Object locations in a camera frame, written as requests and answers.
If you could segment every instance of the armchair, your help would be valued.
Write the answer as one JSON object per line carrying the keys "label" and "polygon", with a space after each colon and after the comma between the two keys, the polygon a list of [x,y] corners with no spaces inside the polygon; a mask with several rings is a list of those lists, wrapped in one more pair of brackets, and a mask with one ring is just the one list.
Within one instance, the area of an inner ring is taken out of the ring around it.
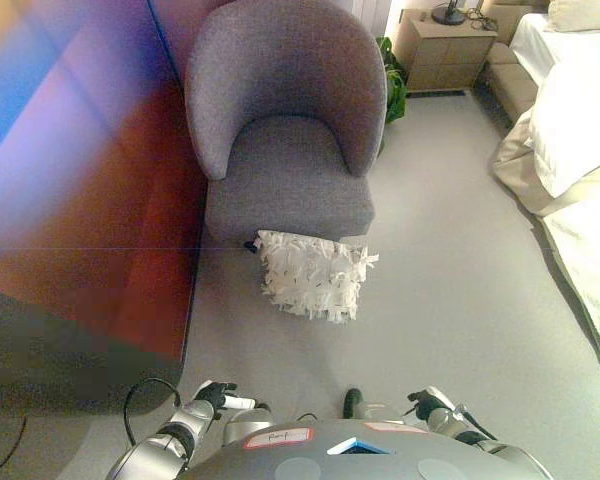
{"label": "armchair", "polygon": [[185,95],[214,238],[366,233],[386,78],[353,16],[326,0],[226,4],[196,39]]}

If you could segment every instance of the gray carpet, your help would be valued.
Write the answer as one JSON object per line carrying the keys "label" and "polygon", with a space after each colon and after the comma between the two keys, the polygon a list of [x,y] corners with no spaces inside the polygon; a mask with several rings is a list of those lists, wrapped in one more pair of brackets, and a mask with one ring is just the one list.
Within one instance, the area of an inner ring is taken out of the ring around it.
{"label": "gray carpet", "polygon": [[[407,393],[433,384],[556,478],[600,480],[600,365],[536,225],[489,174],[499,132],[472,96],[409,100],[369,177],[377,217],[349,239],[380,260],[347,326],[278,312],[258,258],[205,237],[182,393],[235,381],[287,421],[337,416],[352,385],[406,410]],[[136,436],[168,411],[135,419]],[[63,435],[80,446],[58,459],[47,452]],[[53,478],[53,458],[55,478],[104,478],[124,447],[118,417],[32,419],[0,479]]]}

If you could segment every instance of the bed pillow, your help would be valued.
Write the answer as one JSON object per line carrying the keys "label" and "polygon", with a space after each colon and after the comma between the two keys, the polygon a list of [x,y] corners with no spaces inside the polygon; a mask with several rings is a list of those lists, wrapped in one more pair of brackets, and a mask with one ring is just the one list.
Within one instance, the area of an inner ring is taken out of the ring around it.
{"label": "bed pillow", "polygon": [[557,32],[600,30],[600,0],[553,0],[549,27]]}

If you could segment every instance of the green plant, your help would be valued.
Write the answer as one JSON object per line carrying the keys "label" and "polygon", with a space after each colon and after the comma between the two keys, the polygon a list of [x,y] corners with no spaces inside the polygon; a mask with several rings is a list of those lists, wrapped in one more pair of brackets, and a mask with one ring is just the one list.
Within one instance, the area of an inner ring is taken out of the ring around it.
{"label": "green plant", "polygon": [[407,78],[407,72],[391,52],[391,40],[389,38],[378,37],[376,43],[380,48],[384,71],[387,75],[387,116],[384,121],[386,125],[404,117],[407,99],[407,87],[404,82]]}

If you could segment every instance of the nightstand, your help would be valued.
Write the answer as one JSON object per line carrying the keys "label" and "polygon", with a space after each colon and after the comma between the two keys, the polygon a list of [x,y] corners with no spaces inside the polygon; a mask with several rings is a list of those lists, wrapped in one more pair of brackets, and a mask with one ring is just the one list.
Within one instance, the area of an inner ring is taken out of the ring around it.
{"label": "nightstand", "polygon": [[426,10],[403,10],[395,54],[407,70],[407,90],[436,92],[472,88],[496,32],[471,21],[440,25]]}

